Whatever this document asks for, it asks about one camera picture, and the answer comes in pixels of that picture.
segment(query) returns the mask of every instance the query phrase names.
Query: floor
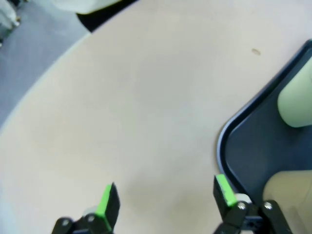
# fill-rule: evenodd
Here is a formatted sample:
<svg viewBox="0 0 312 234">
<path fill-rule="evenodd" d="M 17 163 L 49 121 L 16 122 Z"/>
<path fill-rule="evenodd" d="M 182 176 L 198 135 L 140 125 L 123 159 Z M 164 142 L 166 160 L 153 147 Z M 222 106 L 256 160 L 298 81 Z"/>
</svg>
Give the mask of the floor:
<svg viewBox="0 0 312 234">
<path fill-rule="evenodd" d="M 0 126 L 40 75 L 88 32 L 74 13 L 49 0 L 18 10 L 21 24 L 0 49 Z"/>
</svg>

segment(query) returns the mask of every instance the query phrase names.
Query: tray rim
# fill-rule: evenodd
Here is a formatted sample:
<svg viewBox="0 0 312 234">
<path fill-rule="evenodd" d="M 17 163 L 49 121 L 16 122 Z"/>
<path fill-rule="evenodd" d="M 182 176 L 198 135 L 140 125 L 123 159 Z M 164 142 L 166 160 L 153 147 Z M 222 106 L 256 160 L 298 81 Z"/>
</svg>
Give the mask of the tray rim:
<svg viewBox="0 0 312 234">
<path fill-rule="evenodd" d="M 258 92 L 250 101 L 247 102 L 234 116 L 232 116 L 222 127 L 216 145 L 216 158 L 219 169 L 231 184 L 234 190 L 239 193 L 248 194 L 243 185 L 236 179 L 234 173 L 229 168 L 225 158 L 225 145 L 230 133 L 240 124 L 256 107 L 277 87 L 277 85 L 287 76 L 288 72 L 293 69 L 302 59 L 305 53 L 312 48 L 312 39 L 307 40 L 295 55 L 284 65 L 284 67 Z"/>
</svg>

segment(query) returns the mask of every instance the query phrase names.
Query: round table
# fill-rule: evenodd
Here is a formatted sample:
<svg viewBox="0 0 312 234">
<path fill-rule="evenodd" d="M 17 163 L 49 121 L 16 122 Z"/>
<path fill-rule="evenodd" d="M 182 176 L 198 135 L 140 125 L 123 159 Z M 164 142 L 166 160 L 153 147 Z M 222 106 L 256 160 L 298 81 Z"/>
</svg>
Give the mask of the round table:
<svg viewBox="0 0 312 234">
<path fill-rule="evenodd" d="M 80 41 L 0 135 L 1 233 L 51 233 L 117 185 L 116 233 L 212 233 L 222 125 L 312 37 L 309 0 L 141 0 Z"/>
</svg>

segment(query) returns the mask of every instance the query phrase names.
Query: green tape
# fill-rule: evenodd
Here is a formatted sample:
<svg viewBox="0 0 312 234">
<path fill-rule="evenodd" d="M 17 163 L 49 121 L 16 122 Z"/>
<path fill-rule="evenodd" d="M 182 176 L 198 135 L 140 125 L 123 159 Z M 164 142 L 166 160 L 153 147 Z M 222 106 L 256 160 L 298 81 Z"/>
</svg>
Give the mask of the green tape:
<svg viewBox="0 0 312 234">
<path fill-rule="evenodd" d="M 233 205 L 237 203 L 237 200 L 236 200 L 236 197 L 232 188 L 230 187 L 230 184 L 228 183 L 228 180 L 223 174 L 216 175 L 215 177 L 222 190 L 222 194 L 226 201 L 227 206 L 232 207 Z"/>
<path fill-rule="evenodd" d="M 97 211 L 95 212 L 95 214 L 97 216 L 99 216 L 99 217 L 104 219 L 104 221 L 106 223 L 106 227 L 107 227 L 107 229 L 109 231 L 111 231 L 112 228 L 111 228 L 111 225 L 109 224 L 109 222 L 108 222 L 108 220 L 107 220 L 107 218 L 105 216 L 105 211 L 106 211 L 107 204 L 108 204 L 108 201 L 109 201 L 111 188 L 112 188 L 111 184 L 106 186 L 105 191 L 104 191 L 103 196 L 102 196 L 102 199 L 101 199 L 101 202 L 97 206 Z"/>
</svg>

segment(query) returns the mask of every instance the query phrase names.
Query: brown spot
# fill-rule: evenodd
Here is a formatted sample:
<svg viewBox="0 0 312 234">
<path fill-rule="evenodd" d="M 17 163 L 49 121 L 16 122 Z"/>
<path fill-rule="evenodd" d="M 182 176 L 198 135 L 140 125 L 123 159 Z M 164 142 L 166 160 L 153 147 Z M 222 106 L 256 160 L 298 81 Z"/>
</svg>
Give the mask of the brown spot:
<svg viewBox="0 0 312 234">
<path fill-rule="evenodd" d="M 257 49 L 252 49 L 252 52 L 255 54 L 255 55 L 261 55 L 261 52 Z"/>
</svg>

